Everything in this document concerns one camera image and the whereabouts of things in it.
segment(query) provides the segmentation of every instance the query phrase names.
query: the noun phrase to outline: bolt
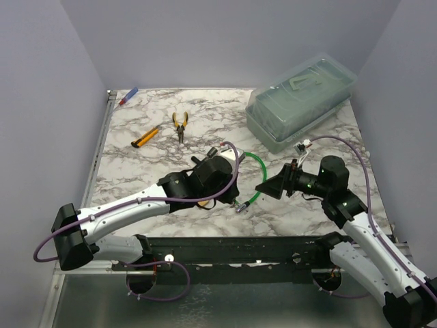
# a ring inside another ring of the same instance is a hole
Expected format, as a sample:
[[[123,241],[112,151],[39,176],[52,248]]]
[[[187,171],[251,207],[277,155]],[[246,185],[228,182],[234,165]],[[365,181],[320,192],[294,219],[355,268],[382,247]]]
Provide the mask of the bolt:
[[[175,257],[171,254],[167,254],[164,258],[164,261],[166,262],[173,262],[175,260]]]
[[[293,262],[298,264],[298,263],[300,263],[300,261],[302,261],[302,258],[300,257],[300,254],[299,253],[294,253],[293,254]]]

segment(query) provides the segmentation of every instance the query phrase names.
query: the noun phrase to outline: pliers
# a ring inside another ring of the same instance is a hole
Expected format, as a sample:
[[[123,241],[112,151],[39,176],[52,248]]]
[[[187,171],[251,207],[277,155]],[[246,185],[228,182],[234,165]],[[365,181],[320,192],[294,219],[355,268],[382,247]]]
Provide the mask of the pliers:
[[[173,113],[173,123],[175,124],[176,131],[178,132],[179,143],[183,144],[184,143],[184,130],[185,130],[185,126],[188,123],[188,113],[187,112],[184,113],[184,123],[179,124],[178,120],[176,119],[176,112],[174,112]]]

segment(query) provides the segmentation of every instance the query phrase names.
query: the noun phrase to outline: marble surface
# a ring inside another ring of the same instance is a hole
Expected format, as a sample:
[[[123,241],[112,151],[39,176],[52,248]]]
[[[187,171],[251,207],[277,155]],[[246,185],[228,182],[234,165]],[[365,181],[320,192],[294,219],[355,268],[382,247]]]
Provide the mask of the marble surface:
[[[221,141],[260,156],[268,168],[268,176],[277,174],[285,162],[296,157],[293,148],[271,154],[246,127],[245,106],[250,90],[140,90],[124,107],[114,112],[98,168],[91,205],[111,202],[140,191],[169,172],[193,166],[190,158],[203,158]],[[120,99],[125,91],[118,94]],[[190,115],[185,130],[185,144],[171,122],[171,114]],[[142,148],[130,142],[151,127],[160,124],[160,132]],[[353,142],[363,154],[365,149],[350,106],[346,101],[338,113],[303,136],[338,135]],[[320,159],[332,154],[340,156],[350,170],[350,188],[365,202],[365,181],[358,159],[349,148],[335,140],[322,140],[313,145],[304,170],[318,172]],[[365,156],[370,181],[373,214],[380,227],[391,233],[382,200]],[[240,166],[238,200],[244,202],[254,194],[261,182],[258,163],[245,159]],[[322,235],[337,230],[318,201],[307,202],[299,193],[291,198],[275,200],[261,195],[249,209],[237,214],[229,205],[218,203],[211,211],[191,208],[170,215],[152,217],[118,230],[119,236],[301,236]]]

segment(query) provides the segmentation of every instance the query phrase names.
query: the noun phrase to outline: storage container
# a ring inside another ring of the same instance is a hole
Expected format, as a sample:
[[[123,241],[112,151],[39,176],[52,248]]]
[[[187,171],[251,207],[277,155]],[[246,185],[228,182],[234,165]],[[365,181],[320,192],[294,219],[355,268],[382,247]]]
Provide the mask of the storage container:
[[[256,89],[249,98],[249,130],[277,153],[336,112],[350,97],[356,75],[327,54],[320,54]]]

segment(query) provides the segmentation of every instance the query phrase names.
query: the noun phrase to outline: white wall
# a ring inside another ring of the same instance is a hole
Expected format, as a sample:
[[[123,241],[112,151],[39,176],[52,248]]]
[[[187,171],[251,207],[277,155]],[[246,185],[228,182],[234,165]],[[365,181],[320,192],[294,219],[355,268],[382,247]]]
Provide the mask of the white wall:
[[[107,94],[59,0],[2,1],[0,44],[0,325],[37,327],[53,264],[32,253],[79,205]]]
[[[62,0],[111,89],[253,87],[325,51],[358,73],[399,0]]]
[[[387,215],[437,276],[437,1],[402,0],[352,104]]]

